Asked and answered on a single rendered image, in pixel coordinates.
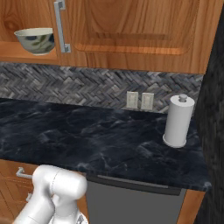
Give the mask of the wooden cabinet door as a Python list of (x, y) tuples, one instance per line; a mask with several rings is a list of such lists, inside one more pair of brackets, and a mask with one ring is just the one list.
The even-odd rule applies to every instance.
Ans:
[(73, 67), (204, 74), (224, 0), (65, 0), (64, 40)]
[(31, 181), (0, 178), (0, 218), (14, 221), (32, 192)]

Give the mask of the wooden open cabinet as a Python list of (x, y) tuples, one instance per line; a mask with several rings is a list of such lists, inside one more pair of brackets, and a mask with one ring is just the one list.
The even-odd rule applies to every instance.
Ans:
[(57, 65), (55, 0), (0, 0), (0, 62)]

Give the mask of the wooden lower cabinet door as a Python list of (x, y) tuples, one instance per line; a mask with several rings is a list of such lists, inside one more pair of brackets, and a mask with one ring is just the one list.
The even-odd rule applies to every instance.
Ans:
[(14, 221), (32, 192), (31, 181), (0, 178), (0, 218)]

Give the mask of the white paper towel roll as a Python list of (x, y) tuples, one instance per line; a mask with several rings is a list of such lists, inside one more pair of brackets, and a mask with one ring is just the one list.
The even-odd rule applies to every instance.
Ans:
[(186, 145), (186, 136), (194, 105), (194, 99), (186, 94), (171, 97), (163, 134), (166, 145), (172, 148), (181, 148)]

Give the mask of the grey dishwasher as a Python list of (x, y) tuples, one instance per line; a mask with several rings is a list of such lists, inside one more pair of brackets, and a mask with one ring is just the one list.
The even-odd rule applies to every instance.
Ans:
[[(100, 178), (147, 184), (97, 175)], [(87, 181), (87, 210), (90, 224), (177, 224), (186, 189), (179, 196), (140, 192)]]

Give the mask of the white bowl with leaf print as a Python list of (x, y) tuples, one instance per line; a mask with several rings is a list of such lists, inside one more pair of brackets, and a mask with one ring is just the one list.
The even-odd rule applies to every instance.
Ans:
[(52, 28), (30, 28), (14, 32), (21, 46), (34, 55), (46, 55), (54, 48)]

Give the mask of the wooden drawer front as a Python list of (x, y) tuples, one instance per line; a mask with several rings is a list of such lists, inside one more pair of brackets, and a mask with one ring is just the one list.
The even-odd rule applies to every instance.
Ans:
[[(19, 167), (24, 168), (25, 174), (32, 175), (32, 179), (17, 177), (16, 172)], [(60, 176), (62, 179), (66, 177), (67, 179), (74, 180), (81, 180), (85, 178), (79, 172), (55, 168), (51, 165), (38, 167), (36, 164), (26, 164), (0, 159), (0, 179), (31, 181), (33, 185), (36, 185), (38, 180), (44, 180), (46, 183), (51, 184), (55, 180), (56, 176)]]

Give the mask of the beige wall outlet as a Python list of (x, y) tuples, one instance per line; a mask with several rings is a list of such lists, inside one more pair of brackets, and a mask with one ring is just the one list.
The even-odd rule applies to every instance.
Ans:
[(152, 110), (154, 102), (154, 94), (142, 93), (141, 109)]
[(127, 92), (127, 108), (136, 109), (138, 107), (138, 92)]

